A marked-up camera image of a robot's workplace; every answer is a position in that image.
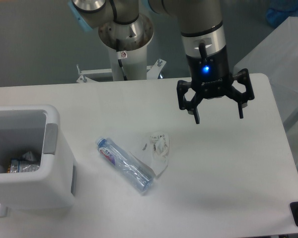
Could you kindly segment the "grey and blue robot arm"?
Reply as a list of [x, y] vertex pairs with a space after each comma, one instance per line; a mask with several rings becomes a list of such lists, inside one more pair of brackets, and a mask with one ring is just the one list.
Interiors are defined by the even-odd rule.
[[115, 81], [143, 80], [152, 21], [140, 11], [174, 17], [188, 62], [191, 81], [177, 82], [178, 105], [200, 121], [203, 99], [228, 97], [243, 108], [255, 98], [247, 69], [231, 74], [220, 2], [217, 0], [71, 0], [68, 6], [84, 31], [97, 29], [108, 49]]

